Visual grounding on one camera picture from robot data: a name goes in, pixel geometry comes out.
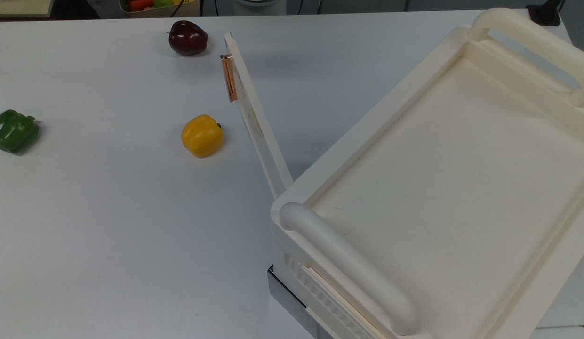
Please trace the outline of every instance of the green bell pepper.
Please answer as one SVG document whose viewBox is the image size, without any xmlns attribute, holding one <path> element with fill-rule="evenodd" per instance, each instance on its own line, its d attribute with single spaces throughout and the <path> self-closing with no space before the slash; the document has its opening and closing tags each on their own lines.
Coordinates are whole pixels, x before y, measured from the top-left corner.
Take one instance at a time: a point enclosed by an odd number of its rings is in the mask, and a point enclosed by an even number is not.
<svg viewBox="0 0 584 339">
<path fill-rule="evenodd" d="M 0 114 L 0 149 L 19 153 L 32 144 L 39 133 L 39 126 L 32 116 L 8 109 Z"/>
</svg>

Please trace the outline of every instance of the plastic bin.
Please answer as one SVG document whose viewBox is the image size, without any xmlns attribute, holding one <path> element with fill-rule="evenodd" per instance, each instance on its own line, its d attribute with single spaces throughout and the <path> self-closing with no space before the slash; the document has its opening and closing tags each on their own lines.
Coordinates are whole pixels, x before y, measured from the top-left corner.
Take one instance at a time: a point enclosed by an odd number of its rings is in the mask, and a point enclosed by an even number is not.
<svg viewBox="0 0 584 339">
<path fill-rule="evenodd" d="M 584 52 L 489 9 L 292 185 L 240 50 L 225 41 L 230 99 L 276 198 L 275 275 L 323 328 L 340 339 L 531 335 L 584 255 Z"/>
<path fill-rule="evenodd" d="M 126 11 L 126 4 L 120 2 L 120 10 L 124 13 L 124 17 L 136 19 L 141 17 L 170 17 L 177 6 L 166 6 L 160 8 L 146 9 L 144 11 Z M 175 17 L 195 17 L 200 16 L 200 0 L 190 0 L 181 5 Z"/>
</svg>

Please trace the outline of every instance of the yellow bell pepper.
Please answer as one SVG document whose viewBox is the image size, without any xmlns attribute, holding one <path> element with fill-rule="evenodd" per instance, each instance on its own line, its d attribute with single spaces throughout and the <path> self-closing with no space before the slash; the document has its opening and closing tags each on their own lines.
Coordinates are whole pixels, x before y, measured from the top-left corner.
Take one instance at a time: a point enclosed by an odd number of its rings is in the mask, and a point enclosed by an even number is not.
<svg viewBox="0 0 584 339">
<path fill-rule="evenodd" d="M 194 156 L 210 156 L 223 144 L 221 124 L 207 114 L 196 116 L 183 128 L 181 141 Z"/>
</svg>

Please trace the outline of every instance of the white handle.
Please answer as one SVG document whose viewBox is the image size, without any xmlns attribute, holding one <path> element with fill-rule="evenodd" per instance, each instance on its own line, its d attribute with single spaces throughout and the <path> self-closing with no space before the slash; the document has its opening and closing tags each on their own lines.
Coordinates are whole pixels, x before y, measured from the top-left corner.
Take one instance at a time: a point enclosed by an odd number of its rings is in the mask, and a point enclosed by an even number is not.
<svg viewBox="0 0 584 339">
<path fill-rule="evenodd" d="M 490 29 L 499 30 L 548 62 L 572 75 L 580 88 L 570 94 L 570 103 L 584 107 L 584 52 L 548 30 L 508 8 L 492 8 L 479 15 L 468 32 L 472 41 L 486 38 Z"/>
<path fill-rule="evenodd" d="M 284 229 L 298 231 L 378 304 L 390 317 L 393 332 L 409 335 L 419 330 L 414 303 L 313 210 L 288 202 L 279 210 L 279 221 Z"/>
</svg>

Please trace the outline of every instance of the tray lid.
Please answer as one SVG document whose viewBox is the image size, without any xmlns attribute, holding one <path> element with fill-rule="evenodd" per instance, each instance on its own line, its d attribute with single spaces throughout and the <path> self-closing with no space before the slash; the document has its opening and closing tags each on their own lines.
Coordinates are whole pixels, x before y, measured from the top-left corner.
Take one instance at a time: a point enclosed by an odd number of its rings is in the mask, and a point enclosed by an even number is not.
<svg viewBox="0 0 584 339">
<path fill-rule="evenodd" d="M 271 193 L 274 198 L 277 198 L 294 181 L 264 115 L 238 44 L 233 40 L 231 33 L 225 34 L 225 44 L 229 55 L 221 56 L 221 62 L 223 62 L 229 101 L 237 101 L 240 106 L 246 129 L 256 149 Z"/>
</svg>

